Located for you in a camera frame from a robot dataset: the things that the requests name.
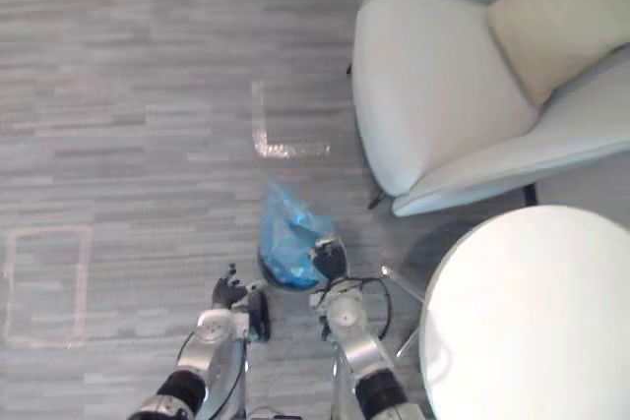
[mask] white tape line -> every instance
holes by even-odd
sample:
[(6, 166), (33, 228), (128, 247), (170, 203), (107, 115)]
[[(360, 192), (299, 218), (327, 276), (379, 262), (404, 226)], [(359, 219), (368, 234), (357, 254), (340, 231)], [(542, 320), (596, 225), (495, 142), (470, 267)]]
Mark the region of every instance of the white tape line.
[(256, 152), (262, 157), (289, 159), (292, 157), (321, 157), (330, 154), (327, 143), (300, 145), (270, 145), (265, 123), (265, 82), (252, 81), (252, 140)]
[[(12, 333), (13, 298), (15, 290), (15, 265), (18, 255), (18, 240), (24, 236), (46, 233), (76, 233), (79, 235), (79, 260), (76, 268), (74, 324), (71, 332), (64, 339), (46, 339), (36, 335), (24, 336)], [(3, 337), (7, 343), (22, 348), (69, 348), (86, 343), (86, 313), (88, 310), (88, 263), (92, 250), (92, 229), (86, 225), (46, 226), (14, 228), (7, 238), (7, 259), (4, 265), (4, 277), (9, 284), (7, 319)]]

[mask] black cable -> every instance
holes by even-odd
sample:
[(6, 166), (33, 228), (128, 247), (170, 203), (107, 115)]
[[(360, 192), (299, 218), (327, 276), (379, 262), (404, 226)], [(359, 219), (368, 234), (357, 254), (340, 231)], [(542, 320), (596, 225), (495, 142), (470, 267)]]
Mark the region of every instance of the black cable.
[(188, 341), (190, 341), (190, 338), (193, 337), (193, 334), (195, 334), (194, 331), (188, 333), (188, 336), (186, 336), (186, 339), (184, 339), (184, 342), (181, 344), (181, 348), (179, 348), (179, 353), (177, 353), (177, 361), (179, 361), (179, 358), (181, 358), (181, 353), (184, 352), (184, 348), (188, 344)]
[(357, 285), (354, 285), (352, 287), (347, 287), (346, 289), (342, 290), (342, 292), (348, 292), (349, 290), (352, 290), (354, 288), (360, 287), (363, 283), (363, 279), (364, 277), (344, 277), (343, 279), (337, 279), (334, 282), (329, 282), (326, 287), (324, 288), (324, 290), (322, 291), (322, 296), (319, 299), (319, 302), (317, 302), (317, 305), (315, 306), (315, 308), (319, 308), (320, 305), (322, 305), (322, 302), (324, 302), (324, 299), (326, 298), (326, 296), (328, 295), (328, 293), (333, 289), (333, 287), (335, 287), (336, 285), (341, 284), (342, 282), (349, 282), (349, 281), (357, 281), (360, 282)]
[(361, 289), (363, 288), (363, 285), (370, 282), (378, 282), (383, 288), (383, 295), (385, 295), (385, 303), (387, 304), (387, 319), (385, 320), (385, 326), (381, 329), (381, 332), (378, 335), (378, 339), (385, 339), (385, 336), (387, 336), (387, 333), (390, 330), (390, 325), (392, 324), (392, 313), (394, 311), (392, 294), (382, 277), (365, 277), (363, 282), (361, 282)]
[(222, 402), (220, 407), (217, 409), (217, 411), (215, 411), (214, 414), (212, 414), (208, 418), (208, 420), (215, 420), (215, 418), (217, 418), (217, 416), (221, 413), (223, 408), (227, 405), (227, 403), (231, 399), (232, 394), (234, 393), (234, 391), (236, 390), (236, 387), (238, 386), (238, 381), (240, 381), (240, 377), (243, 374), (243, 370), (245, 369), (246, 360), (247, 360), (247, 344), (246, 344), (246, 341), (243, 340), (243, 350), (241, 352), (241, 357), (240, 357), (240, 366), (238, 368), (238, 374), (236, 375), (234, 384), (232, 384), (232, 387), (229, 388), (229, 391), (227, 392), (227, 395), (225, 396), (225, 400)]

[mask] chair leg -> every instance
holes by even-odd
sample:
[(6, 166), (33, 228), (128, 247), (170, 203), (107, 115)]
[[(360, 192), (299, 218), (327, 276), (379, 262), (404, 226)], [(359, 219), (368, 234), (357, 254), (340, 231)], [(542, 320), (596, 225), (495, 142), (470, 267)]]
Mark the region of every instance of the chair leg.
[(525, 207), (533, 207), (538, 205), (538, 195), (536, 192), (536, 184), (530, 184), (523, 188), (523, 196), (525, 198)]
[(377, 206), (383, 202), (383, 199), (385, 199), (385, 193), (383, 191), (379, 191), (378, 195), (372, 199), (370, 201), (370, 203), (367, 205), (367, 209), (368, 210), (374, 210), (377, 208)]

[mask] white armchair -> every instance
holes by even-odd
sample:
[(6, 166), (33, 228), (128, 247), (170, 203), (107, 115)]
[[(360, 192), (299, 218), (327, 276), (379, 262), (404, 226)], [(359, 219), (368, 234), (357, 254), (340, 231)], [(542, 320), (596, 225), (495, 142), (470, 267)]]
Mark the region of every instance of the white armchair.
[(359, 11), (359, 133), (395, 215), (467, 204), (630, 150), (630, 49), (539, 112), (489, 32), (490, 1), (365, 0)]

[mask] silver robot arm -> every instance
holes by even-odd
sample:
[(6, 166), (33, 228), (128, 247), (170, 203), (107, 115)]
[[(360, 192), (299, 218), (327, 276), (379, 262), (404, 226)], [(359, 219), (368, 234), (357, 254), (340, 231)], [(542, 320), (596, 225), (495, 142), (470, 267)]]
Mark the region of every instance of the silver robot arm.
[[(235, 268), (230, 266), (219, 279), (212, 309), (199, 317), (181, 348), (175, 370), (129, 420), (193, 420), (206, 399), (215, 404), (213, 419), (237, 416), (242, 409), (240, 403), (244, 402), (245, 350), (250, 328), (250, 315), (242, 301), (247, 296), (251, 301), (256, 292), (239, 285), (237, 280), (230, 282), (234, 274)], [(231, 390), (225, 390), (221, 386), (224, 383), (219, 382), (229, 377), (227, 373), (235, 373)], [(239, 387), (243, 395), (234, 395)], [(215, 388), (217, 395), (212, 397)]]
[(325, 317), (337, 354), (333, 420), (424, 420), (398, 382), (385, 347), (367, 328), (356, 282), (313, 294), (311, 306)]

